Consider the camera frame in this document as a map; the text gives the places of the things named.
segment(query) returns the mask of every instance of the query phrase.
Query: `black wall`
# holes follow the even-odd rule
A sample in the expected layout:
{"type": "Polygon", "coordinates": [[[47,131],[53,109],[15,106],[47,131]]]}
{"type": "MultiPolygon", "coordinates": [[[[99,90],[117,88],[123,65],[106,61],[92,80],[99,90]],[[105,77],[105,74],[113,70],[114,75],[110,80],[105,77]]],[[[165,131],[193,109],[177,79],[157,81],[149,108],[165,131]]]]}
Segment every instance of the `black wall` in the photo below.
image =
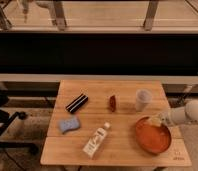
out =
{"type": "Polygon", "coordinates": [[[198,34],[0,33],[0,73],[197,72],[198,34]]]}

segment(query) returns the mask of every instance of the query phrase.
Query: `small red object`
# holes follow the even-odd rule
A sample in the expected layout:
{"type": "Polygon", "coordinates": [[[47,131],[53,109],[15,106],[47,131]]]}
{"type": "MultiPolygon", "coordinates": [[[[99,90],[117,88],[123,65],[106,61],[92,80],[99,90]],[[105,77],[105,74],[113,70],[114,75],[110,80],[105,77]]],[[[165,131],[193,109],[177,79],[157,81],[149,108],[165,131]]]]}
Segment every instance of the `small red object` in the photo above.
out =
{"type": "Polygon", "coordinates": [[[115,95],[110,97],[109,106],[110,106],[111,112],[115,112],[115,110],[116,110],[116,97],[115,97],[115,95]]]}

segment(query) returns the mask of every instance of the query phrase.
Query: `tube cap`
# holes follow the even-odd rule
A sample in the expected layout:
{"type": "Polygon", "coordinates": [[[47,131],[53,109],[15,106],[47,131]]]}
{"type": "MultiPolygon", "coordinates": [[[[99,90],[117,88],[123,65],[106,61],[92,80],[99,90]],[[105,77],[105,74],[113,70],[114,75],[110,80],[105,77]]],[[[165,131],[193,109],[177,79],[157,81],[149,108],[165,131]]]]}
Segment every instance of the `tube cap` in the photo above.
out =
{"type": "Polygon", "coordinates": [[[105,122],[104,128],[105,128],[105,129],[109,129],[109,128],[110,128],[110,123],[109,123],[109,122],[105,122]]]}

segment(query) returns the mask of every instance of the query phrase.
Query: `floor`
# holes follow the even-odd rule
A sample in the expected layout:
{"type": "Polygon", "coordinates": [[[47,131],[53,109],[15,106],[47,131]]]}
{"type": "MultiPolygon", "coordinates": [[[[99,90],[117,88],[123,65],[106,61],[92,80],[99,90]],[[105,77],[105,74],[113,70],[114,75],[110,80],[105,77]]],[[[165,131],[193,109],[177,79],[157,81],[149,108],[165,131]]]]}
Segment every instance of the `floor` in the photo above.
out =
{"type": "MultiPolygon", "coordinates": [[[[42,102],[41,100],[34,105],[28,103],[24,107],[25,102],[15,103],[16,107],[4,107],[2,108],[9,113],[14,113],[15,111],[25,111],[29,114],[29,117],[23,122],[22,132],[18,131],[17,128],[21,125],[20,120],[15,120],[11,127],[6,131],[6,133],[1,137],[2,140],[11,141],[25,141],[34,142],[40,149],[40,152],[33,156],[27,152],[25,149],[20,150],[7,150],[9,154],[17,160],[24,168],[28,171],[59,171],[59,167],[48,167],[40,165],[40,156],[44,140],[46,137],[46,132],[48,129],[49,119],[52,113],[52,104],[47,102],[42,102]]],[[[170,167],[166,168],[166,171],[198,171],[198,125],[182,125],[180,126],[184,141],[189,152],[190,158],[192,160],[192,167],[170,167]]],[[[20,169],[7,158],[5,154],[2,154],[4,159],[4,171],[19,171],[20,169]]],[[[76,167],[67,166],[68,171],[77,170],[76,167]]],[[[152,167],[83,167],[82,171],[149,171],[152,167]]]]}
{"type": "MultiPolygon", "coordinates": [[[[189,0],[198,9],[198,0],[189,0]]],[[[67,26],[71,27],[142,27],[147,1],[135,2],[63,2],[67,26]]],[[[16,0],[4,12],[14,27],[54,27],[49,11],[29,0],[27,19],[16,0]]],[[[154,26],[198,27],[198,13],[185,0],[159,2],[154,26]]]]}

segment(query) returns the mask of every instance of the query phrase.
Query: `black chair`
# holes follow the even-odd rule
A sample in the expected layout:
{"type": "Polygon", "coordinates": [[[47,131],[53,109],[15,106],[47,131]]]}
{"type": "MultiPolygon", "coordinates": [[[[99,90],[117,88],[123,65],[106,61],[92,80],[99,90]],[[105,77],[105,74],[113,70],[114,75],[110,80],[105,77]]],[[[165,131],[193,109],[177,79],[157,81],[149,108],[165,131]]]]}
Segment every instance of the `black chair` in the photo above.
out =
{"type": "MultiPolygon", "coordinates": [[[[0,106],[8,102],[8,97],[0,91],[0,106]]],[[[11,117],[9,114],[3,110],[0,110],[0,123],[3,123],[0,126],[0,136],[8,128],[8,126],[13,122],[13,120],[18,117],[19,119],[26,119],[27,114],[25,112],[15,112],[11,117]]],[[[2,142],[0,141],[1,148],[29,148],[31,154],[36,154],[38,152],[38,147],[33,143],[19,143],[19,142],[2,142]]]]}

